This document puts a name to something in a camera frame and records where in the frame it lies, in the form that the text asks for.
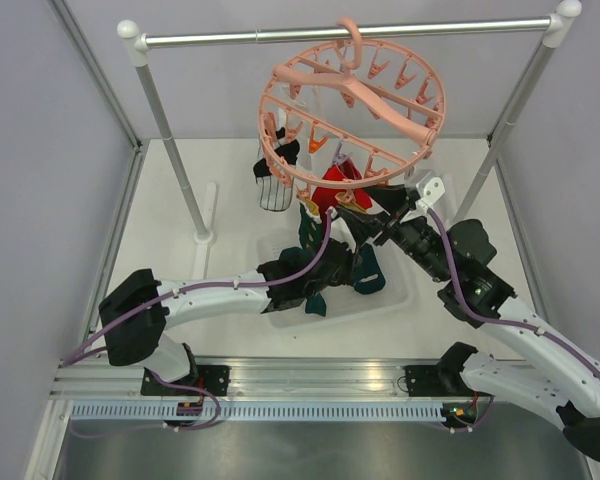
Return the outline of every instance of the gray floor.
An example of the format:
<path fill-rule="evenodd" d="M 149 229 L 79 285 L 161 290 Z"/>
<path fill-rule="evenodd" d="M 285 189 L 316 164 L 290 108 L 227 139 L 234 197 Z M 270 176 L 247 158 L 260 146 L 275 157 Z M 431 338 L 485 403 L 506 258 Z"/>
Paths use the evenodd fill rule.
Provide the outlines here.
<path fill-rule="evenodd" d="M 99 433 L 130 422 L 77 422 Z M 583 457 L 550 424 L 497 405 L 472 434 L 419 424 L 240 423 L 200 432 L 145 430 L 67 438 L 62 480 L 589 479 Z"/>

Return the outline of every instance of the metal grille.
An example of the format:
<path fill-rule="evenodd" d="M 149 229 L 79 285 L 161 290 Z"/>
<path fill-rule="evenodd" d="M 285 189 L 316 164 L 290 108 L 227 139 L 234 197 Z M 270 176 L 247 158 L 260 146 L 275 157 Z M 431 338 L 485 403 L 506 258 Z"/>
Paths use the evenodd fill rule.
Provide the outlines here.
<path fill-rule="evenodd" d="M 441 422 L 440 402 L 220 402 L 219 419 L 237 421 L 309 422 Z M 201 414 L 177 413 L 174 401 L 79 401 L 72 420 L 186 420 L 209 419 L 213 403 L 205 402 Z"/>

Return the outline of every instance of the vertical pole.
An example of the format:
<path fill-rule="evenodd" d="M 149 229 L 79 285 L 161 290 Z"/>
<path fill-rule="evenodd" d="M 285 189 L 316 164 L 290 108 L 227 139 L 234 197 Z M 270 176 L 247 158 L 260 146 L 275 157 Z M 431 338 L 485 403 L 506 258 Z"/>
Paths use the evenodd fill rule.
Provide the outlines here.
<path fill-rule="evenodd" d="M 136 49 L 136 41 L 140 38 L 140 30 L 138 25 L 131 20 L 124 20 L 120 22 L 118 24 L 118 36 L 122 38 L 125 46 L 127 47 L 127 52 L 131 58 L 131 63 L 136 68 L 136 73 L 138 74 L 138 78 L 142 84 L 147 101 L 151 107 L 153 118 L 158 125 L 158 130 L 160 131 L 160 136 L 162 137 L 164 147 L 167 150 L 169 160 L 171 161 L 171 166 L 173 167 L 173 171 L 176 174 L 178 183 L 180 184 L 180 190 L 182 190 L 184 201 L 187 204 L 189 214 L 191 215 L 193 224 L 196 227 L 196 241 L 206 243 L 212 238 L 212 233 L 204 224 L 204 220 L 200 214 L 200 208 L 198 207 L 198 202 L 196 201 L 196 197 L 191 188 L 191 183 L 187 177 L 187 172 L 182 164 L 180 151 L 178 150 L 176 141 L 173 138 L 169 121 L 167 120 L 164 108 L 162 107 L 160 96 L 158 95 L 158 90 L 153 82 L 153 76 L 151 75 L 151 70 L 149 69 L 147 52 Z"/>
<path fill-rule="evenodd" d="M 471 186 L 458 208 L 453 223 L 463 220 L 475 202 L 478 193 L 480 193 L 484 182 L 502 151 L 502 147 L 518 121 L 527 100 L 529 100 L 538 80 L 542 76 L 542 72 L 547 63 L 549 63 L 549 59 L 556 48 L 562 43 L 569 27 L 571 27 L 573 20 L 580 14 L 581 9 L 582 6 L 579 0 L 563 0 L 558 5 L 556 13 L 552 15 L 552 26 L 536 48 L 522 76 L 518 80 L 518 83 L 516 83 L 507 104 L 500 113 L 498 122 L 491 134 L 489 151 L 482 165 L 480 165 L 473 182 L 471 182 Z"/>

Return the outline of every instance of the white pipe connector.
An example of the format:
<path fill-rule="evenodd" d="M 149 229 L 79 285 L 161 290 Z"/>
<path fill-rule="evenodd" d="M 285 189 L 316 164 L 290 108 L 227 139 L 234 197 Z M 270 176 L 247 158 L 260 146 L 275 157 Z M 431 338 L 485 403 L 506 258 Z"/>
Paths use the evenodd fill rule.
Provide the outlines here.
<path fill-rule="evenodd" d="M 118 24 L 118 36 L 122 39 L 134 67 L 144 67 L 149 63 L 146 34 L 140 34 L 138 24 L 133 20 L 123 20 Z"/>
<path fill-rule="evenodd" d="M 580 0 L 562 0 L 555 13 L 551 14 L 551 26 L 542 39 L 544 46 L 558 48 L 580 12 L 582 12 Z"/>

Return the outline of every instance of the wall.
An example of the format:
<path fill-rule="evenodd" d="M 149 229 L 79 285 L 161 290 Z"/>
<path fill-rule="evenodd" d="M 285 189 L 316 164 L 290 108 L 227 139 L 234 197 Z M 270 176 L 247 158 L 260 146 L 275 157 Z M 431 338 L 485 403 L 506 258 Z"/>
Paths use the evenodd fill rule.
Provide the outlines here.
<path fill-rule="evenodd" d="M 600 357 L 600 0 L 583 4 L 503 163 L 552 322 Z"/>
<path fill-rule="evenodd" d="M 0 480 L 24 474 L 130 153 L 44 0 L 0 1 Z"/>
<path fill-rule="evenodd" d="M 328 26 L 343 15 L 360 24 L 547 15 L 557 0 L 216 0 L 204 6 L 190 0 L 69 0 L 69 4 L 131 123 L 140 137 L 147 138 L 159 135 L 116 35 L 120 20 L 135 20 L 141 31 L 150 34 L 253 31 Z M 443 133 L 484 136 L 539 38 L 539 33 L 508 33 L 409 38 L 400 43 L 422 54 L 445 83 L 449 114 Z M 254 137 L 258 100 L 272 66 L 307 45 L 216 46 L 152 52 L 155 81 L 176 137 Z M 353 131 L 369 133 L 367 125 L 356 123 Z"/>

